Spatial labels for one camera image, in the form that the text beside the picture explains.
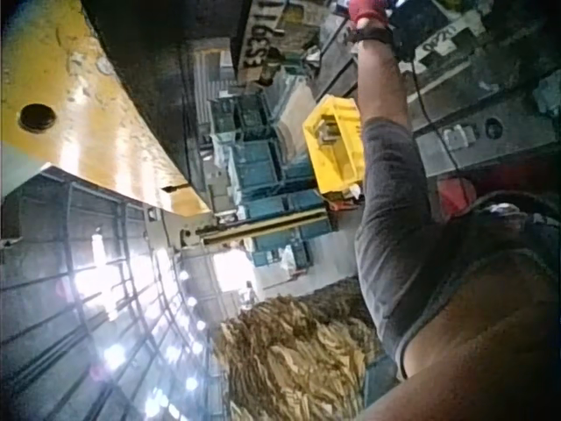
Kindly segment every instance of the hand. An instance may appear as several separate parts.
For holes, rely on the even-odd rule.
[[[386,27],[388,25],[387,3],[387,0],[351,0],[349,2],[349,17],[357,27],[364,26],[366,25],[365,22],[372,20]]]

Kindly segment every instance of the pile of wood pieces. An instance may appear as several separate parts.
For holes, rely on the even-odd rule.
[[[353,419],[381,353],[356,278],[258,303],[221,324],[215,353],[234,420]]]

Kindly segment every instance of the black cable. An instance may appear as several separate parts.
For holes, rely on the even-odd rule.
[[[413,74],[413,84],[415,85],[415,90],[417,92],[417,98],[419,100],[419,106],[421,107],[421,112],[423,113],[424,118],[427,120],[427,124],[429,125],[429,128],[437,135],[442,147],[444,148],[444,151],[446,152],[446,155],[448,155],[448,159],[450,159],[450,162],[454,167],[454,172],[456,173],[456,177],[458,178],[460,187],[462,188],[462,194],[464,195],[465,206],[469,206],[470,202],[467,198],[467,192],[465,190],[463,172],[459,168],[458,162],[452,155],[450,148],[448,147],[448,145],[446,145],[446,141],[442,137],[442,134],[440,134],[438,127],[430,119],[429,113],[427,112],[427,109],[424,105],[421,89],[419,88],[419,80],[417,79],[417,72],[415,71],[415,59],[411,61],[411,73]]]

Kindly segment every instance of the white label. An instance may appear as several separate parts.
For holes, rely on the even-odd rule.
[[[274,30],[281,20],[284,1],[254,0],[245,24],[244,41],[239,55],[238,71],[245,76],[242,82],[259,78],[261,68],[271,45]],[[244,72],[244,69],[256,71]]]

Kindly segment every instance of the gray shirt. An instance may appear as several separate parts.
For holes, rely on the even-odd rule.
[[[559,232],[558,227],[550,232],[548,244],[557,239],[557,249],[550,250],[542,246],[541,232],[526,232],[526,214],[510,219],[468,215],[438,224],[431,217],[426,174],[411,133],[376,118],[364,124],[362,138],[366,204],[356,238],[360,285],[378,336],[404,375],[407,343],[469,273],[499,253],[525,253],[558,276]]]

